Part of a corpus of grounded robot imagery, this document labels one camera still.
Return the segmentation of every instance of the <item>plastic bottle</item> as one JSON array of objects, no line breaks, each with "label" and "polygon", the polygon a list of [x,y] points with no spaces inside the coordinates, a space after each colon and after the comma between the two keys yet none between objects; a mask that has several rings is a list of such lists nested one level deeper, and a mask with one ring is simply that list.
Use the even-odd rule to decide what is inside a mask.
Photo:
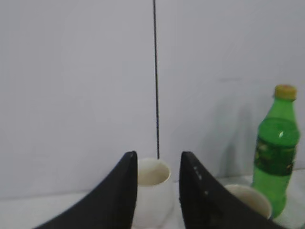
[{"label": "plastic bottle", "polygon": [[274,94],[274,103],[258,128],[252,187],[269,199],[276,218],[286,205],[300,132],[293,108],[296,88],[278,85]]}]

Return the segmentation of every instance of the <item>table surface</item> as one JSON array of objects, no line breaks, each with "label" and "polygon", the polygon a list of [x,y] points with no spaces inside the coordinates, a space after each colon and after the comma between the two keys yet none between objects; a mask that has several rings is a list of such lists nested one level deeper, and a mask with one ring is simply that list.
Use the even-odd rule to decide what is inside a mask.
[{"label": "table surface", "polygon": [[[220,178],[223,184],[249,185],[252,176]],[[175,208],[162,229],[184,229],[179,204],[179,186],[174,183]],[[1,229],[31,229],[63,212],[88,192],[54,196],[0,200]],[[274,220],[287,228],[297,229],[305,222],[305,170],[294,171],[287,190],[287,205]]]}]

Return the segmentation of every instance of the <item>green label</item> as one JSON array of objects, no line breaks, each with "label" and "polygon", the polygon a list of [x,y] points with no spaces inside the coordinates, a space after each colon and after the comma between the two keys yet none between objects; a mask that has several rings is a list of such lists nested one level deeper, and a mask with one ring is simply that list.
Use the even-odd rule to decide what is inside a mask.
[{"label": "green label", "polygon": [[254,164],[266,173],[276,176],[288,176],[292,173],[295,154],[295,146],[277,146],[258,137]]}]

